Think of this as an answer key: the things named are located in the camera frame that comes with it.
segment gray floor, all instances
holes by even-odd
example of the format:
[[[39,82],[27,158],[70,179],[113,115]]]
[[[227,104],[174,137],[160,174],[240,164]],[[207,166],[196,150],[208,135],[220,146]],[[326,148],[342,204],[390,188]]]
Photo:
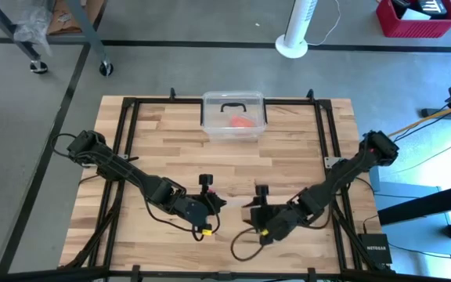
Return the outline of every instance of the gray floor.
[[[328,44],[451,46],[451,31],[440,39],[385,38],[373,14],[374,0],[340,2],[342,20]],[[15,4],[0,5],[12,11]],[[291,2],[276,0],[124,0],[109,3],[99,33],[105,39],[273,42],[284,31],[290,8]],[[321,0],[307,39],[319,41],[335,16],[334,2]],[[44,58],[50,73],[36,76],[27,71],[28,59],[15,46],[0,45],[0,249],[81,46],[55,45],[52,50],[54,56]],[[171,87],[181,96],[248,89],[266,96],[304,96],[312,88],[318,98],[351,98],[361,133],[392,132],[416,121],[420,108],[441,107],[451,86],[449,54],[313,51],[287,60],[271,49],[109,47],[107,52],[115,72],[101,77],[95,54],[88,55],[62,132],[93,128],[103,95],[167,96]],[[451,121],[440,121],[403,140],[401,157],[381,174],[388,181],[427,185],[413,173],[388,174],[449,145]],[[52,158],[13,272],[56,267],[80,175],[77,165]],[[426,267],[430,258],[423,255],[393,255],[399,272],[451,277]]]

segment clear plastic container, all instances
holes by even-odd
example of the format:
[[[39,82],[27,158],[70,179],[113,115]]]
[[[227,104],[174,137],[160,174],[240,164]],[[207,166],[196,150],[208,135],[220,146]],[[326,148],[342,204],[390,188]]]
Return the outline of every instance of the clear plastic container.
[[[254,141],[265,131],[264,96],[260,92],[206,92],[203,130],[210,141]]]

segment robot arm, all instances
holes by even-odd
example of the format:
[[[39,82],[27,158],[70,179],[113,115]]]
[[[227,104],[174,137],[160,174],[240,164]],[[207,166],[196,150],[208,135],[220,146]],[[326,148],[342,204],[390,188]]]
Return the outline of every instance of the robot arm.
[[[199,231],[210,231],[208,215],[216,215],[226,202],[207,190],[211,175],[200,175],[201,194],[186,195],[186,188],[166,177],[147,175],[133,164],[118,157],[98,132],[83,131],[68,146],[68,157],[80,165],[95,164],[97,174],[110,181],[125,179],[137,186],[145,200],[169,215],[185,219]]]
[[[399,148],[382,132],[368,132],[359,144],[359,152],[349,160],[336,163],[323,183],[306,187],[286,204],[271,205],[265,200],[266,187],[249,208],[251,224],[260,234],[262,246],[285,238],[296,226],[309,226],[318,219],[324,208],[334,199],[335,193],[350,183],[360,173],[375,165],[387,166],[398,156]]]

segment red crate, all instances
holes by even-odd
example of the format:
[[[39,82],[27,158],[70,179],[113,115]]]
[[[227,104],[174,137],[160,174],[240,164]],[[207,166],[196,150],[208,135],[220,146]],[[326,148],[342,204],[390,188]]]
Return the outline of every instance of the red crate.
[[[451,28],[451,0],[442,0],[448,16],[445,20],[400,20],[391,0],[382,0],[377,17],[382,31],[390,38],[440,38]]]

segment cart wheel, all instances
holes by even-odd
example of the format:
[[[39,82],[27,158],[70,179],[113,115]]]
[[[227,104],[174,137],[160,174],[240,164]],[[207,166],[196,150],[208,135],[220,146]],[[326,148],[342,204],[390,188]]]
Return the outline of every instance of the cart wheel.
[[[35,74],[46,74],[48,72],[48,66],[46,65],[46,63],[43,62],[41,62],[41,67],[39,69],[36,68],[36,66],[33,63],[31,63],[29,68]]]
[[[103,76],[105,76],[105,77],[108,77],[108,76],[110,76],[110,74],[113,73],[113,71],[114,71],[114,66],[113,66],[112,63],[110,63],[110,64],[109,64],[109,73],[107,73],[106,65],[103,64],[103,63],[101,63],[101,64],[100,64],[99,71],[100,71],[101,75],[103,75]]]

